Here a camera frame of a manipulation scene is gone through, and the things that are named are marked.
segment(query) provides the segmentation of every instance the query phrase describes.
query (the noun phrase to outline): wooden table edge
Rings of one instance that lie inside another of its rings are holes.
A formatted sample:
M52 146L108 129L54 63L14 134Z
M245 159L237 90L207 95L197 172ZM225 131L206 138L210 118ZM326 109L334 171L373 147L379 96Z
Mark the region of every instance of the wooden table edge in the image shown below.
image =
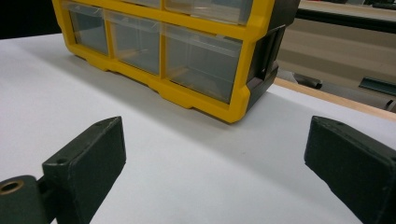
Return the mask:
M358 110L360 112L374 115L376 117L380 117L382 119L388 119L391 121L396 121L396 114L392 112L388 112L386 110L382 110L370 105L365 105L362 103L358 103L356 101L348 100L346 98L343 98L341 96L336 96L324 91L319 91L315 90L312 88L308 88L306 86L299 85L297 83L293 83L290 81L287 81L285 79L281 78L276 78L274 82L277 86L292 90L292 91L297 91L300 93L303 93L305 95L313 96L316 98L319 98L320 100L324 100L336 105L341 105L344 107L348 107L354 110Z

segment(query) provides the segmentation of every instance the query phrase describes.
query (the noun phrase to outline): yellow frame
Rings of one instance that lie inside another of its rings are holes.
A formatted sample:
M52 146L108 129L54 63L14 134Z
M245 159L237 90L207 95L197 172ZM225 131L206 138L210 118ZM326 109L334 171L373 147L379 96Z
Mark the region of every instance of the yellow frame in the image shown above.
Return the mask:
M71 52L86 59L89 64L101 70L118 72L145 83L157 91L162 98L185 108L194 107L230 123L238 121L245 116L250 97L250 91L247 87L248 71L256 42L267 33L275 0L253 0L253 6L246 26L209 21L166 11L163 6L164 0L161 1L161 7L159 9L142 7L121 2L120 0L73 0L76 3L101 7L133 16L184 26L204 33L224 35L242 40L241 53L233 84L233 93L229 104L225 104L197 91L184 88L168 80L164 73L164 57L160 57L160 74L158 76L119 62L114 56L109 21L105 21L108 56L77 44L69 12L62 7L62 1L52 0L52 4L64 35L64 42ZM164 48L164 36L161 35L160 55L164 55Z

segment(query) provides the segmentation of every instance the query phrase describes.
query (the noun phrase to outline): background wall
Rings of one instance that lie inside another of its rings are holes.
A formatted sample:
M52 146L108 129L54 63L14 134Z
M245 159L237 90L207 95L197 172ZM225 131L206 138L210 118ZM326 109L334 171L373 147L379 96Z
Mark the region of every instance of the background wall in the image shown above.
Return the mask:
M0 39L61 32L50 0L2 1Z

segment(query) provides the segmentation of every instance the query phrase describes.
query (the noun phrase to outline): white tabletop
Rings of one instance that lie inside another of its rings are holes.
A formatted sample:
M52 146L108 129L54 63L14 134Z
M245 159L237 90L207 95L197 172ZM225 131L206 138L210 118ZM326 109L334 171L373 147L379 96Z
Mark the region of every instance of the white tabletop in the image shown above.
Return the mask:
M92 223L360 223L304 165L313 115L396 148L396 123L273 85L229 125L72 55L61 35L0 41L0 180L122 116L127 163Z

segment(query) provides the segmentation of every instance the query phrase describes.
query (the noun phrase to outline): yellow storage organizer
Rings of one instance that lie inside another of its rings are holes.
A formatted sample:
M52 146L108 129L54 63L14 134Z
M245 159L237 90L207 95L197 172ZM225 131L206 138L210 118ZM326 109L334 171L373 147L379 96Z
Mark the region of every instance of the yellow storage organizer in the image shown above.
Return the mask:
M300 0L52 0L67 48L218 119L245 116L273 83Z

